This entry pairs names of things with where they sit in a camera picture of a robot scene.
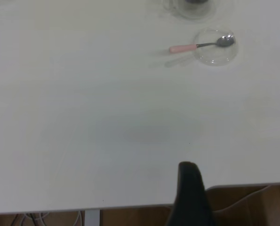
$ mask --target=clear glass dish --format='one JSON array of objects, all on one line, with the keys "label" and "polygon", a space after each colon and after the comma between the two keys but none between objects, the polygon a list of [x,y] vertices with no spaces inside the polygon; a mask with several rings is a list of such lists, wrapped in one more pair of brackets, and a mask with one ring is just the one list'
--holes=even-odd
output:
[{"label": "clear glass dish", "polygon": [[191,0],[172,0],[176,11],[191,20],[209,18],[215,14],[216,7],[214,0],[207,0],[204,3],[191,3]]},{"label": "clear glass dish", "polygon": [[[216,42],[220,37],[229,34],[234,35],[235,38],[235,34],[228,28],[221,26],[205,28],[196,35],[194,43],[202,44]],[[236,38],[234,40],[235,43],[229,47],[218,47],[213,45],[197,48],[197,50],[194,52],[194,56],[206,65],[226,65],[232,61],[238,53],[238,44]]]}]

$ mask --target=pink spoon handle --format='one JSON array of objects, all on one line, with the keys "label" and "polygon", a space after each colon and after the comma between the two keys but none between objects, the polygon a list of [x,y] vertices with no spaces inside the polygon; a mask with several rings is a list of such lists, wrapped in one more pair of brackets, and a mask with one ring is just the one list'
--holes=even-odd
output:
[{"label": "pink spoon handle", "polygon": [[197,46],[195,44],[192,44],[192,45],[183,45],[183,46],[171,46],[169,48],[169,51],[170,53],[181,53],[181,52],[193,51],[196,49]]}]

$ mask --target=spoon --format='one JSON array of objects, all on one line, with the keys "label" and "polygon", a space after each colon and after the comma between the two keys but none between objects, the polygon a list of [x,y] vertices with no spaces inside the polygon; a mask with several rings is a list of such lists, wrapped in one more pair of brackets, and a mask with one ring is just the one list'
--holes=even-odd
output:
[{"label": "spoon", "polygon": [[228,47],[235,43],[234,35],[229,34],[227,36],[220,37],[217,42],[204,43],[204,44],[192,44],[192,45],[182,45],[182,46],[171,46],[169,48],[170,53],[182,53],[187,51],[193,51],[197,48],[204,46],[216,45],[219,47]]}]

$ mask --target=white cable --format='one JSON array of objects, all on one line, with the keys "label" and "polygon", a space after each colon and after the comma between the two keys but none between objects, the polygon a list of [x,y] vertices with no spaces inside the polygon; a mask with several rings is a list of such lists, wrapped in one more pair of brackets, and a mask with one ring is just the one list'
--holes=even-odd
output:
[{"label": "white cable", "polygon": [[80,215],[80,226],[83,226],[83,222],[82,222],[82,213],[81,213],[81,211],[79,211],[79,215]]},{"label": "white cable", "polygon": [[[42,223],[43,226],[47,226],[47,225],[45,224],[45,222],[44,222],[43,219],[44,219],[48,214],[49,214],[49,212],[48,212],[48,213],[45,213],[45,214],[42,216],[42,213],[39,213],[39,217],[38,217],[38,218],[35,218],[34,220],[40,220],[40,222]],[[22,219],[21,219],[21,222],[20,222],[19,226],[23,226],[23,223],[24,223],[24,221],[25,221],[26,218],[32,220],[31,217],[29,217],[27,214],[24,213],[24,215],[23,215],[23,217],[22,217]],[[81,213],[81,211],[78,211],[78,214],[77,214],[77,217],[76,217],[76,220],[75,220],[73,226],[76,226],[76,225],[77,225],[77,222],[78,222],[79,218],[80,218],[80,226],[83,226],[83,220],[82,220],[82,213]]]},{"label": "white cable", "polygon": [[271,186],[268,185],[268,186],[266,186],[266,187],[264,187],[264,188],[262,188],[262,189],[260,189],[260,190],[258,190],[258,191],[252,192],[251,194],[248,194],[248,195],[244,196],[242,199],[239,199],[237,202],[233,203],[232,205],[230,205],[230,206],[228,206],[228,207],[226,207],[226,208],[223,208],[223,209],[221,209],[221,210],[215,210],[215,211],[213,211],[213,213],[220,213],[220,212],[225,211],[225,210],[227,210],[227,209],[229,209],[229,208],[232,208],[233,206],[236,206],[239,202],[241,202],[241,201],[243,201],[243,200],[245,200],[245,199],[251,197],[252,195],[255,195],[255,194],[259,193],[259,192],[262,192],[262,191],[264,191],[264,190],[266,190],[266,189],[268,189],[268,188],[270,188],[270,187],[271,187]]},{"label": "white cable", "polygon": [[81,211],[78,211],[78,214],[77,214],[77,217],[76,217],[76,220],[73,224],[73,226],[76,226],[77,222],[78,222],[78,219],[80,218],[80,226],[82,226],[82,216],[81,216]]},{"label": "white cable", "polygon": [[[47,215],[49,215],[49,212],[48,213],[45,213],[41,218],[45,218]],[[29,220],[32,220],[31,217],[29,217],[26,213],[24,213],[24,216],[29,219]]]},{"label": "white cable", "polygon": [[41,216],[42,213],[40,213],[40,222],[42,223],[43,226],[47,226],[43,220],[43,217]]},{"label": "white cable", "polygon": [[23,223],[24,223],[25,219],[26,219],[26,216],[23,215],[21,221],[19,222],[19,226],[23,226]]}]

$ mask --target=table surface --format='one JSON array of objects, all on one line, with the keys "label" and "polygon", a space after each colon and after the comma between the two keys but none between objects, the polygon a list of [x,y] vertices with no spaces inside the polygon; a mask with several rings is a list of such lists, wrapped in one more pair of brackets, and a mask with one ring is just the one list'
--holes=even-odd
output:
[{"label": "table surface", "polygon": [[[280,0],[217,4],[200,23],[159,0],[0,6],[0,213],[172,203],[181,161],[206,188],[280,182]],[[214,24],[230,64],[168,54]]]}]

